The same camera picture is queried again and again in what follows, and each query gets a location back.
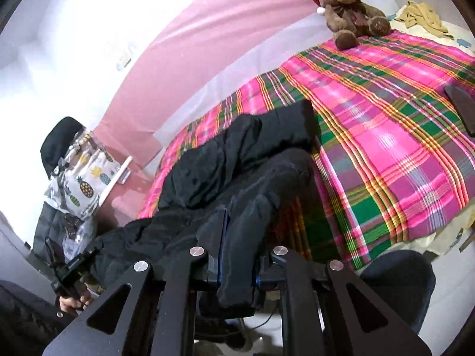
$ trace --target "plaid blanket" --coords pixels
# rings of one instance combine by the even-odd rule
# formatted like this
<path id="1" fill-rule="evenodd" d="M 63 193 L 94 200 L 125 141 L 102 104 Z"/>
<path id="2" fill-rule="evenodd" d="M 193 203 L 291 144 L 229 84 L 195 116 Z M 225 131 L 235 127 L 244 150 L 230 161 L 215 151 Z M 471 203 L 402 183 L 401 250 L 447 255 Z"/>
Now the plaid blanket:
<path id="1" fill-rule="evenodd" d="M 396 242 L 446 226 L 475 196 L 475 140 L 444 86 L 475 99 L 475 59 L 400 32 L 360 43 L 339 52 L 328 41 L 301 52 L 190 123 L 167 148 L 139 217 L 154 213 L 183 152 L 242 113 L 308 99 L 321 129 L 313 154 L 321 203 L 302 212 L 296 199 L 283 213 L 279 225 L 294 249 L 358 269 Z"/>

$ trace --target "pineapple print fabric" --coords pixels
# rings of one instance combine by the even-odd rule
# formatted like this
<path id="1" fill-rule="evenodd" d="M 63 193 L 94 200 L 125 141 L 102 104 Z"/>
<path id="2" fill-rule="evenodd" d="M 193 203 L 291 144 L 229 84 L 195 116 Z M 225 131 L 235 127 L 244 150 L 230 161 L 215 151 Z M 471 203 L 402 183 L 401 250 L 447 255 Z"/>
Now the pineapple print fabric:
<path id="1" fill-rule="evenodd" d="M 45 195 L 58 209 L 85 220 L 120 166 L 91 131 L 83 130 L 58 163 Z"/>

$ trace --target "yellow cloth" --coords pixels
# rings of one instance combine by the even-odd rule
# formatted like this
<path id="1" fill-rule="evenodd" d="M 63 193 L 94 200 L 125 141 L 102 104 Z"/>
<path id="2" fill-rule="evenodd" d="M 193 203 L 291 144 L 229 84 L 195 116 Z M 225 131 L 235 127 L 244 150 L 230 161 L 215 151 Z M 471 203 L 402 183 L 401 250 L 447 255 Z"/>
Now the yellow cloth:
<path id="1" fill-rule="evenodd" d="M 396 20 L 406 24 L 406 28 L 419 24 L 434 36 L 454 39 L 454 37 L 448 33 L 447 28 L 442 25 L 439 15 L 426 3 L 418 4 L 414 1 L 408 1 L 407 6 Z"/>

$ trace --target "brown teddy bear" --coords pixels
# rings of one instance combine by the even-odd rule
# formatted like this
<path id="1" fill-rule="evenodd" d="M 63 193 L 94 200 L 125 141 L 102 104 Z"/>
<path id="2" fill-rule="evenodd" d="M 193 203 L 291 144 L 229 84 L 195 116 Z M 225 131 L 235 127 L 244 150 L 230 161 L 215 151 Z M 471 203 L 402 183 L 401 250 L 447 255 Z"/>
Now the brown teddy bear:
<path id="1" fill-rule="evenodd" d="M 340 51 L 359 44 L 361 36 L 384 36 L 391 31 L 386 15 L 360 0 L 314 0 L 317 12 L 325 15 L 328 28 Z"/>

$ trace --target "clothing pile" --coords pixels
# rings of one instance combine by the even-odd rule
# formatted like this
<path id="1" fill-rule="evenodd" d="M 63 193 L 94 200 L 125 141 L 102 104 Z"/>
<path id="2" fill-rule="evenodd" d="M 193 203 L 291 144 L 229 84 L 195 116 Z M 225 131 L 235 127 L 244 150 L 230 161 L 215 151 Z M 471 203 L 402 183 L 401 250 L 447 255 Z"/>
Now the clothing pile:
<path id="1" fill-rule="evenodd" d="M 98 237 L 91 274 L 107 287 L 136 261 L 166 279 L 176 254 L 207 247 L 223 231 L 219 306 L 253 303 L 253 268 L 279 211 L 296 196 L 316 197 L 313 160 L 317 122 L 302 100 L 263 115 L 239 116 L 228 129 L 187 151 L 163 185 L 158 211 Z"/>
<path id="2" fill-rule="evenodd" d="M 454 39 L 447 28 L 442 24 L 439 15 L 426 3 L 408 1 L 408 4 L 396 20 L 403 22 L 406 28 L 419 24 L 434 36 L 446 37 L 451 40 Z"/>

